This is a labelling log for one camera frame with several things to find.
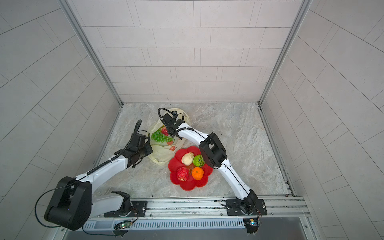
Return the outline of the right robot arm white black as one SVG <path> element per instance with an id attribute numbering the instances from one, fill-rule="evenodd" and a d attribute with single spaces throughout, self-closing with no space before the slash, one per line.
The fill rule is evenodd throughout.
<path id="1" fill-rule="evenodd" d="M 244 214 L 255 214 L 258 211 L 256 205 L 258 196 L 234 170 L 225 147 L 215 133 L 205 134 L 192 128 L 184 121 L 184 117 L 179 118 L 177 111 L 159 108 L 158 115 L 170 136 L 181 140 L 187 139 L 199 146 L 203 160 L 224 177 L 235 193 L 239 201 L 239 208 Z"/>

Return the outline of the fake green apple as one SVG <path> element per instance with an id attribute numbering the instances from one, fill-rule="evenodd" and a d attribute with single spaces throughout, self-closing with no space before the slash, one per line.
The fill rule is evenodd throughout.
<path id="1" fill-rule="evenodd" d="M 204 158 L 202 155 L 196 155 L 194 156 L 193 158 L 193 164 L 196 166 L 196 167 L 203 167 L 205 165 L 205 161 L 204 161 Z"/>

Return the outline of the fake red fruit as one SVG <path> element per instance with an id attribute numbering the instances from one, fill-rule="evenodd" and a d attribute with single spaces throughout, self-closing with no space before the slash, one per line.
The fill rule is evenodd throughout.
<path id="1" fill-rule="evenodd" d="M 181 167 L 177 170 L 177 179 L 181 182 L 187 181 L 189 178 L 189 169 L 186 167 Z"/>

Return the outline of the fake orange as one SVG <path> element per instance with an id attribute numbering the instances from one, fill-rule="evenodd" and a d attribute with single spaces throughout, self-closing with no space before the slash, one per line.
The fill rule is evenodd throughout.
<path id="1" fill-rule="evenodd" d="M 195 167 L 193 168 L 191 175 L 195 180 L 200 181 L 204 176 L 204 170 L 200 167 Z"/>

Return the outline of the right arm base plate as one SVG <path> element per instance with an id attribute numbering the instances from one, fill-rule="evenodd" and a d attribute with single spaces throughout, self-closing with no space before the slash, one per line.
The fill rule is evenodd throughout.
<path id="1" fill-rule="evenodd" d="M 221 201 L 226 208 L 228 216 L 266 216 L 268 214 L 265 201 L 257 199 L 252 203 L 239 199 Z"/>

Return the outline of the cream plastic shopping bag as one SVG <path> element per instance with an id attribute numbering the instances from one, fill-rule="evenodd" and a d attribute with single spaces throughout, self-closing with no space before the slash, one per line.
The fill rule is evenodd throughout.
<path id="1" fill-rule="evenodd" d="M 150 127 L 148 132 L 152 136 L 154 132 L 162 127 L 164 127 L 163 123 L 161 120 L 158 120 Z M 185 145 L 185 139 L 180 140 L 177 137 L 174 137 L 173 139 L 173 142 L 170 143 L 158 143 L 151 138 L 150 144 L 152 146 L 153 153 L 149 155 L 149 158 L 155 164 L 160 166 L 166 165 L 175 156 L 175 153 Z"/>

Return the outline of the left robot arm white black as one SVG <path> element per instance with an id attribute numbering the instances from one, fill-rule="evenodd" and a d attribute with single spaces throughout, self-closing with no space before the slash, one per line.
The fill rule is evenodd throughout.
<path id="1" fill-rule="evenodd" d="M 150 134 L 132 134 L 128 144 L 104 163 L 76 177 L 62 178 L 52 190 L 45 221 L 75 231 L 99 215 L 138 216 L 139 211 L 133 207 L 129 194 L 113 191 L 107 196 L 94 198 L 93 193 L 113 176 L 134 167 L 150 155 L 153 152 L 150 140 Z"/>

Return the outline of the fake beige fruit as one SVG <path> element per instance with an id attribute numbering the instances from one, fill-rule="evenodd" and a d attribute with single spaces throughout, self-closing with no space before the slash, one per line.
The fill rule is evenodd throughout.
<path id="1" fill-rule="evenodd" d="M 193 163 L 193 160 L 194 160 L 194 153 L 187 153 L 182 157 L 182 163 L 185 166 L 190 166 Z"/>

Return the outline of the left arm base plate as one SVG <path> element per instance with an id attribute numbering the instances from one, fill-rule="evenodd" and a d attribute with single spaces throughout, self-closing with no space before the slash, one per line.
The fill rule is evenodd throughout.
<path id="1" fill-rule="evenodd" d="M 105 218 L 141 218 L 145 216 L 147 201 L 131 201 L 123 203 L 117 211 L 111 211 L 104 214 Z"/>

